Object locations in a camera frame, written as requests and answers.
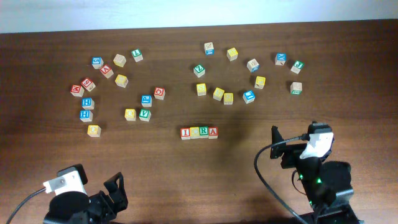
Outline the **red letter O block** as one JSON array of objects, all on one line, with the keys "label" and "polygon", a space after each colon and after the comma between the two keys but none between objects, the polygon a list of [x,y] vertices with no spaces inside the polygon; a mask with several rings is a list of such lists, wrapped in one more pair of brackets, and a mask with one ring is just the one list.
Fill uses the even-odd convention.
[{"label": "red letter O block", "polygon": [[155,87],[154,97],[157,100],[164,100],[165,98],[165,89],[160,87]]}]

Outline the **green letter R block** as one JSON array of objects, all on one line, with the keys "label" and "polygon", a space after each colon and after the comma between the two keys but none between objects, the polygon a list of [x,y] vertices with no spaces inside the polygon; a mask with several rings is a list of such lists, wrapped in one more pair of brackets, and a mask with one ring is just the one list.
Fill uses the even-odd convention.
[{"label": "green letter R block", "polygon": [[200,126],[199,127],[200,138],[208,138],[209,136],[209,127],[208,126]]}]

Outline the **red letter I block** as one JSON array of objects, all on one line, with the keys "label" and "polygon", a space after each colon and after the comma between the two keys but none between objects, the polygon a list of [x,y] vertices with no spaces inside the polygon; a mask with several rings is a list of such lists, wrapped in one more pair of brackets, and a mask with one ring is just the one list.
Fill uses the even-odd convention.
[{"label": "red letter I block", "polygon": [[190,128],[181,128],[180,129],[180,137],[181,137],[181,140],[191,139]]}]

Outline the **yellow letter S block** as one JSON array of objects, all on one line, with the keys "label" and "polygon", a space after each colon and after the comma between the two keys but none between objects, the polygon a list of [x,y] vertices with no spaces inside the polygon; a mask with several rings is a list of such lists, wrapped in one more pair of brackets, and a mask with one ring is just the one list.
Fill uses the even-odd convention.
[{"label": "yellow letter S block", "polygon": [[224,95],[224,89],[216,87],[213,92],[213,98],[215,100],[221,101]]},{"label": "yellow letter S block", "polygon": [[197,95],[198,96],[205,96],[207,93],[206,84],[205,83],[198,83],[197,84]]}]

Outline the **yellow letter C block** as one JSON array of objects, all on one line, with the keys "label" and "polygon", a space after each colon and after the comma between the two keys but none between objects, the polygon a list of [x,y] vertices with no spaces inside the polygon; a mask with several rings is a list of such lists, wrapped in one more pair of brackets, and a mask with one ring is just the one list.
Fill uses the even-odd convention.
[{"label": "yellow letter C block", "polygon": [[200,138],[200,128],[199,127],[190,127],[190,138],[191,139]]}]

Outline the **red letter A block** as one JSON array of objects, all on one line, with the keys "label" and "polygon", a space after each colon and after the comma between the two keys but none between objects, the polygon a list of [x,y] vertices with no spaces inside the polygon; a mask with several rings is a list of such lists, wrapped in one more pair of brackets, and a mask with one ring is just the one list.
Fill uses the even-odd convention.
[{"label": "red letter A block", "polygon": [[217,127],[209,127],[209,139],[217,139],[219,136],[218,128]]}]

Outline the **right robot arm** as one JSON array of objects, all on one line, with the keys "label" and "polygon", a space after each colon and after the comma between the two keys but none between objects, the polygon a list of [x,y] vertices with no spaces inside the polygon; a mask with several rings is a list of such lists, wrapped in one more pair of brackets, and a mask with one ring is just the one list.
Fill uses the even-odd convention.
[{"label": "right robot arm", "polygon": [[332,128],[313,122],[299,139],[301,144],[287,144],[278,127],[271,127],[271,159],[282,158],[283,169],[294,168],[305,195],[313,209],[303,219],[309,223],[362,223],[355,215],[350,198],[351,165],[341,161],[326,161],[334,143]]}]

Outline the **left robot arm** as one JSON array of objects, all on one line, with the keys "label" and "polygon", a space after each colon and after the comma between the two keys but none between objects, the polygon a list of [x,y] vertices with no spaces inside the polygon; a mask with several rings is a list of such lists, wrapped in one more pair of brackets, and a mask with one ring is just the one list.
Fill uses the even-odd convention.
[{"label": "left robot arm", "polygon": [[54,193],[44,223],[109,223],[128,206],[124,179],[118,172],[104,182],[108,193],[99,191],[89,196],[84,188],[88,183],[81,164],[57,172],[57,177],[45,181],[47,194]]}]

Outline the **blue letter P block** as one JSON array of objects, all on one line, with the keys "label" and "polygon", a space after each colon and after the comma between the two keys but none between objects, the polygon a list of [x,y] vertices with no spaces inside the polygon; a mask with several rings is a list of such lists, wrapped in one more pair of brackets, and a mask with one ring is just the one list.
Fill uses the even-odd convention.
[{"label": "blue letter P block", "polygon": [[151,95],[142,95],[141,96],[141,105],[145,108],[152,106],[152,96]]}]

